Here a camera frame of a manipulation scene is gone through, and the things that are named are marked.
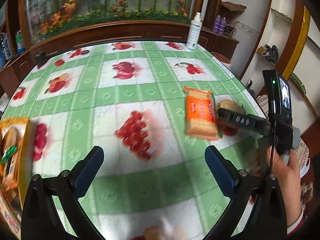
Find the person's right hand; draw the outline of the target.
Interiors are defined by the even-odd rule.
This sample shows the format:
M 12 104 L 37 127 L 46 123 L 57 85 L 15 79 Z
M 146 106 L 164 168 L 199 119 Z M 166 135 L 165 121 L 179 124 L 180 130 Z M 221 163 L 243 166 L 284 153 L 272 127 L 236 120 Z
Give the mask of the person's right hand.
M 300 169 L 297 156 L 290 152 L 287 164 L 274 150 L 272 173 L 276 175 L 283 196 L 287 226 L 292 226 L 302 214 Z

